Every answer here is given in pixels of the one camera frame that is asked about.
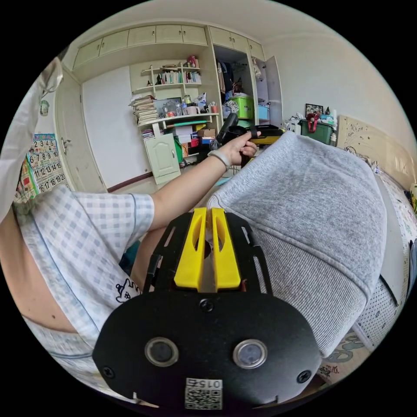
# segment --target light blue checkered shirt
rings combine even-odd
[[[78,334],[25,321],[70,374],[121,398],[101,378],[91,354],[110,313],[140,294],[119,262],[124,251],[148,231],[154,216],[153,200],[149,195],[87,194],[58,186],[37,196],[30,205],[26,212],[16,206],[23,239]]]

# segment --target white wristband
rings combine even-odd
[[[218,149],[216,149],[214,151],[210,151],[207,154],[207,156],[215,156],[216,158],[218,158],[219,160],[221,160],[224,163],[224,165],[226,167],[226,172],[229,170],[231,163],[230,163],[228,157],[223,152],[220,152]]]

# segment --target qr code label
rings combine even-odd
[[[185,408],[190,410],[221,410],[223,382],[221,379],[187,378]]]

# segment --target wall calendar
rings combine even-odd
[[[33,146],[23,162],[14,201],[26,202],[60,184],[70,188],[62,168],[55,135],[33,135]]]

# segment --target ceiling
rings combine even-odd
[[[193,21],[212,24],[251,37],[262,44],[281,36],[300,33],[334,35],[335,32],[318,20],[280,3],[256,0],[248,10],[248,0],[151,0],[125,9],[74,40],[65,61],[75,59],[74,52],[83,43],[125,27],[147,22]]]

